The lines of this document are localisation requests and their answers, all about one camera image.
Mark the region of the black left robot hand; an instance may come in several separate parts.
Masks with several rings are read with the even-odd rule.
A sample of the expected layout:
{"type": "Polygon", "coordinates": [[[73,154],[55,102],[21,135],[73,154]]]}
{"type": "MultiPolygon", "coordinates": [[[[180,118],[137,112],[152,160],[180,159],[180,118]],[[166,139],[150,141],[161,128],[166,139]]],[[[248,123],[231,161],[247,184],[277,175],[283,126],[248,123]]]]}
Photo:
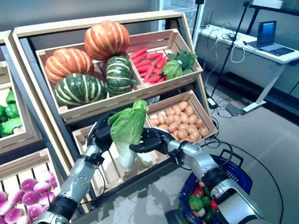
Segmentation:
{"type": "Polygon", "coordinates": [[[109,112],[94,123],[88,133],[87,146],[98,146],[102,151],[110,148],[113,141],[110,135],[111,126],[107,124],[107,121],[114,114],[115,112],[109,112]]]}

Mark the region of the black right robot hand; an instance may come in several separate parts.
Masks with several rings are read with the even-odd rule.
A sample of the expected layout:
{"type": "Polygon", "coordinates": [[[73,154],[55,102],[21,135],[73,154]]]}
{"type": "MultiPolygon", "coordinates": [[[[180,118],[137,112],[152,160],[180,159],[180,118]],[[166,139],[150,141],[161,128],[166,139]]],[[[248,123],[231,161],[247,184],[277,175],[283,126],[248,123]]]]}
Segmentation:
{"type": "Polygon", "coordinates": [[[129,149],[135,153],[148,153],[157,150],[168,154],[168,145],[174,140],[173,136],[158,128],[144,128],[138,144],[130,144],[129,149]]]}

